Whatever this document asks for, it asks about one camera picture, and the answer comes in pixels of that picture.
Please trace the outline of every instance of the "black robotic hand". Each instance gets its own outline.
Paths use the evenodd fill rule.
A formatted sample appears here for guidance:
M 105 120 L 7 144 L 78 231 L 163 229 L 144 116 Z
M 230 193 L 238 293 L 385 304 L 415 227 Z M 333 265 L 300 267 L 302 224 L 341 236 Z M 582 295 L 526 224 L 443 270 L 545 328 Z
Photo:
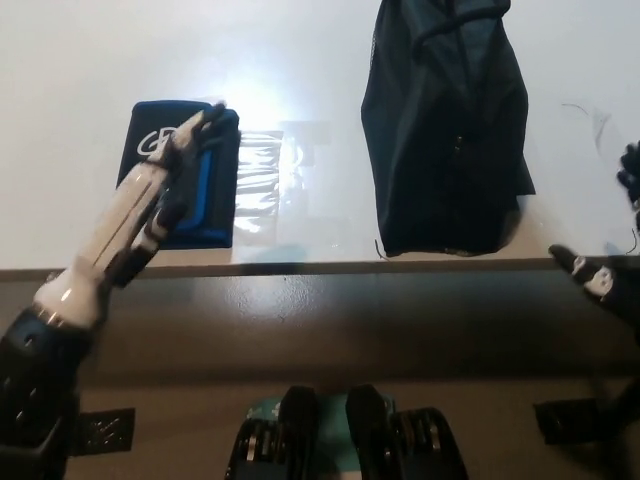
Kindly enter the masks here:
M 627 146 L 620 162 L 617 179 L 627 191 L 635 212 L 635 228 L 640 229 L 640 143 Z M 552 245 L 549 253 L 591 300 L 640 332 L 640 279 L 637 276 L 603 261 L 577 255 L 564 245 Z
M 640 144 L 629 145 L 621 158 L 618 182 L 624 187 L 640 229 Z M 605 261 L 576 255 L 563 245 L 549 252 L 571 275 L 587 297 L 634 329 L 640 345 L 640 277 Z M 538 427 L 547 444 L 576 445 L 606 441 L 640 419 L 640 378 L 632 381 L 614 400 L 595 398 L 546 402 L 535 405 Z

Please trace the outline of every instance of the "transparent plastic wrap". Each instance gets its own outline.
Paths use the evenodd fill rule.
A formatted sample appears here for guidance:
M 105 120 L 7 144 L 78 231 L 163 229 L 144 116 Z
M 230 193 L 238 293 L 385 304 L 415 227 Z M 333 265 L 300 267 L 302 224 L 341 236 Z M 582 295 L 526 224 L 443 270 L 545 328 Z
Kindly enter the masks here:
M 280 207 L 282 131 L 243 131 L 238 156 L 234 243 L 275 242 Z

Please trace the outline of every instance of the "robotic hand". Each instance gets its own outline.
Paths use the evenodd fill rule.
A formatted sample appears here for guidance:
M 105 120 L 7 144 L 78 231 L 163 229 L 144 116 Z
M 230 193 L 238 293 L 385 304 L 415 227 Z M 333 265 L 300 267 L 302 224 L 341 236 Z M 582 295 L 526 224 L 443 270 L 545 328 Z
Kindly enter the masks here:
M 0 472 L 59 480 L 78 415 L 77 370 L 126 286 L 186 212 L 167 194 L 182 168 L 215 143 L 218 104 L 199 112 L 136 165 L 71 266 L 45 283 L 0 340 Z
M 627 190 L 640 230 L 640 144 L 627 147 L 621 167 L 618 182 Z M 552 245 L 549 252 L 591 300 L 631 326 L 640 340 L 640 282 L 631 273 L 579 256 L 563 245 Z
M 618 182 L 627 191 L 635 212 L 635 227 L 640 230 L 640 144 L 627 147 L 621 167 Z M 549 252 L 588 298 L 634 329 L 636 342 L 640 345 L 640 281 L 637 273 L 576 255 L 562 245 L 552 245 Z M 546 402 L 536 406 L 536 418 L 548 444 L 611 439 L 640 419 L 640 378 L 606 404 L 593 398 Z

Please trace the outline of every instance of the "robotic finger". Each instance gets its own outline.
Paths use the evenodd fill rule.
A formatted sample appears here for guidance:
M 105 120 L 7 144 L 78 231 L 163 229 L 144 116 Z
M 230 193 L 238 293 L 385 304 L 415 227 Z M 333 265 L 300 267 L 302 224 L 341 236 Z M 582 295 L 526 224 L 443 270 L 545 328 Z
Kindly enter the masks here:
M 629 279 L 596 260 L 576 255 L 563 245 L 552 245 L 549 253 L 588 298 L 640 332 L 640 297 Z

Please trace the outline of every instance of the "white robotic forearm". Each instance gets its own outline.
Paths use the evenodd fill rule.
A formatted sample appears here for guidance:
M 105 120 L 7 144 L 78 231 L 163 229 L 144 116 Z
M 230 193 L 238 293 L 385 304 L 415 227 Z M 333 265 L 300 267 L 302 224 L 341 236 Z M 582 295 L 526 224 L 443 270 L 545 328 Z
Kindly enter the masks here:
M 0 337 L 0 472 L 61 480 L 78 415 L 76 375 L 105 320 L 111 289 L 126 285 L 184 213 L 165 192 L 215 139 L 223 104 L 176 129 L 117 188 L 71 266 L 44 284 Z
M 36 293 L 34 305 L 45 322 L 91 330 L 103 320 L 104 297 L 134 252 L 150 260 L 180 220 L 179 206 L 163 205 L 161 199 L 182 167 L 195 160 L 224 109 L 219 104 L 197 113 L 129 172 L 71 266 Z

